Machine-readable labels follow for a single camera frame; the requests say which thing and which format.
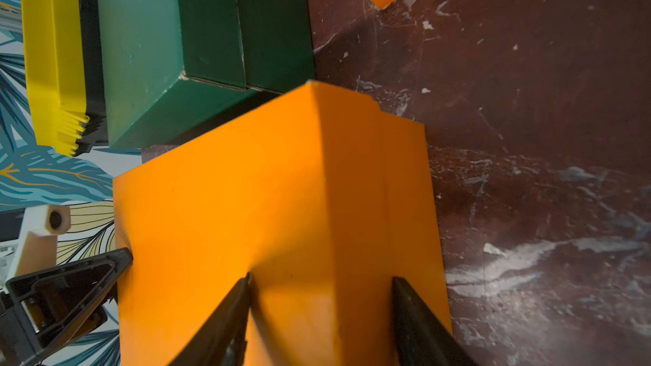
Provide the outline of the large orange shoebox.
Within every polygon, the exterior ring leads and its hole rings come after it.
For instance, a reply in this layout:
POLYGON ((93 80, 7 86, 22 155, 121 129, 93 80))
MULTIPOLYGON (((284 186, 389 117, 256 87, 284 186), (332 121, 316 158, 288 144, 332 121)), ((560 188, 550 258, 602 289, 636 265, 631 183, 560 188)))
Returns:
POLYGON ((166 365, 244 276, 247 365, 395 365, 391 284, 446 327, 426 131, 307 83, 114 182, 121 362, 166 365))

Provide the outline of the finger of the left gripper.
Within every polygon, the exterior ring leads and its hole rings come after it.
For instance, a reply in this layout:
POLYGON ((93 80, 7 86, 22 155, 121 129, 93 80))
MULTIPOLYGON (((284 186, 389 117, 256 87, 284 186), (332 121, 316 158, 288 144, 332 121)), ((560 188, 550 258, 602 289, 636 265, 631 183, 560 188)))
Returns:
POLYGON ((132 252, 121 248, 7 281, 1 364, 38 365, 103 325, 103 305, 132 264, 132 252))

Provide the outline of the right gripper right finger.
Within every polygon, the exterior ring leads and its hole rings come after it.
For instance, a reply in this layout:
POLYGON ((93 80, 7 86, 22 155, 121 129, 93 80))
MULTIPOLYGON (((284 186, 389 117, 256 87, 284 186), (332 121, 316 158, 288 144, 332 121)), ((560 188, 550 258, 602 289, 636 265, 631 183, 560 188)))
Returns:
POLYGON ((476 366, 406 279, 392 279, 392 300, 400 365, 476 366))

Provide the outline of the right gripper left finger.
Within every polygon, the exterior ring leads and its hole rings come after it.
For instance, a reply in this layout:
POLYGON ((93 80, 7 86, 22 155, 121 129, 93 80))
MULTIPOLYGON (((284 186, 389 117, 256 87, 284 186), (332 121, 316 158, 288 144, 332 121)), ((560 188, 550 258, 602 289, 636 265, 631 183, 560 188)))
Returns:
POLYGON ((251 274, 239 279, 169 366, 242 366, 252 302, 251 274))

